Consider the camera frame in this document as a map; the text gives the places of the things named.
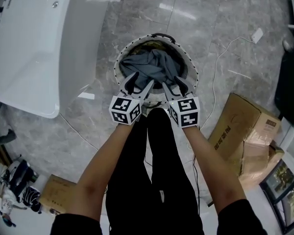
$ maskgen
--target laundry basket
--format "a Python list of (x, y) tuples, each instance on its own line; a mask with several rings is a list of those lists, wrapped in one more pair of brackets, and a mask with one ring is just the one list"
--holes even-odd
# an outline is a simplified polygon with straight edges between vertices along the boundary
[[(198, 72), (197, 69), (192, 62), (192, 59), (187, 54), (187, 52), (183, 49), (183, 47), (178, 44), (175, 39), (169, 35), (162, 34), (162, 33), (155, 33), (155, 34), (149, 34), (143, 37), (140, 37), (131, 43), (129, 43), (119, 54), (117, 57), (117, 60), (114, 64), (114, 75), (116, 78), (116, 81), (118, 84), (120, 84), (124, 79), (125, 76), (120, 70), (120, 62), (123, 60), (123, 58), (127, 57), (131, 54), (131, 51), (137, 47), (138, 45), (141, 45), (148, 41), (160, 41), (163, 44), (169, 46), (171, 49), (176, 52), (176, 55), (179, 57), (179, 60), (181, 60), (181, 74), (180, 76), (187, 81), (189, 81), (194, 88), (196, 88), (198, 84)], [(175, 84), (171, 86), (171, 90), (175, 94), (180, 93), (179, 87)], [(134, 88), (134, 92), (138, 92), (140, 89)], [(156, 88), (154, 87), (150, 93), (149, 96), (145, 100), (145, 105), (149, 108), (153, 108), (156, 106), (159, 106), (161, 104), (167, 103), (166, 95), (163, 88)]]

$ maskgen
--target black sleeve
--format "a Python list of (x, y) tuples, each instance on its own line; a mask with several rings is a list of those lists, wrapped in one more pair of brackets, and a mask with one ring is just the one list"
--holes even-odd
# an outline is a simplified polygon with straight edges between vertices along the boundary
[(266, 235), (262, 224), (246, 199), (238, 200), (220, 211), (218, 235), (257, 234)]
[(57, 234), (93, 234), (102, 235), (97, 220), (75, 214), (60, 214), (55, 217), (50, 235)]

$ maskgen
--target marble floor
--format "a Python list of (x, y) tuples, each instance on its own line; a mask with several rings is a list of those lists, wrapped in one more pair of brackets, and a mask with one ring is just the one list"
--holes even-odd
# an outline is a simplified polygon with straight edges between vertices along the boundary
[[(212, 81), (215, 61), (228, 43), (238, 36), (250, 38), (259, 27), (264, 36), (258, 44), (237, 40), (218, 62), (215, 81), (216, 108), (205, 127), (212, 132), (230, 92), (236, 92), (278, 115), (273, 104), (283, 55), (282, 39), (292, 39), (287, 29), (287, 0), (110, 0), (98, 51), (96, 80), (87, 90), (94, 100), (76, 99), (63, 113), (68, 122), (91, 144), (99, 148), (115, 128), (108, 107), (118, 90), (113, 76), (114, 62), (133, 39), (148, 33), (173, 36), (189, 53), (199, 71), (197, 95), (201, 103), (201, 125), (213, 109)], [(6, 147), (22, 154), (40, 173), (56, 174), (76, 182), (96, 150), (84, 142), (58, 116), (38, 117), (9, 106), (0, 112), (0, 135), (11, 126), (17, 139)], [(185, 170), (195, 187), (192, 150), (180, 129), (173, 125)], [(151, 152), (147, 144), (147, 161)], [(148, 173), (152, 168), (146, 164)], [(200, 196), (208, 197), (199, 172)]]

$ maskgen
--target basket handle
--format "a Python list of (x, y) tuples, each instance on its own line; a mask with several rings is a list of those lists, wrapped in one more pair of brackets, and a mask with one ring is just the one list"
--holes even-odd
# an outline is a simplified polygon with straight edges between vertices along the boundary
[(175, 39), (172, 36), (169, 36), (169, 35), (164, 34), (164, 33), (154, 33), (154, 34), (151, 35), (151, 37), (156, 37), (156, 36), (167, 37), (167, 38), (169, 38), (171, 40), (171, 42), (173, 44), (175, 44), (175, 42), (176, 42)]

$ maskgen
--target gray cloth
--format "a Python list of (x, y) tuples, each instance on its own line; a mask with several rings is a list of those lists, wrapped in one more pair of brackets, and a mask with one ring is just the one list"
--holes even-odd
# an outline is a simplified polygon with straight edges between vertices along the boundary
[(141, 50), (136, 55), (125, 57), (120, 62), (120, 70), (125, 76), (138, 71), (139, 76), (135, 85), (143, 89), (152, 79), (155, 83), (175, 84), (174, 76), (179, 76), (180, 65), (165, 51), (153, 49), (152, 51)]

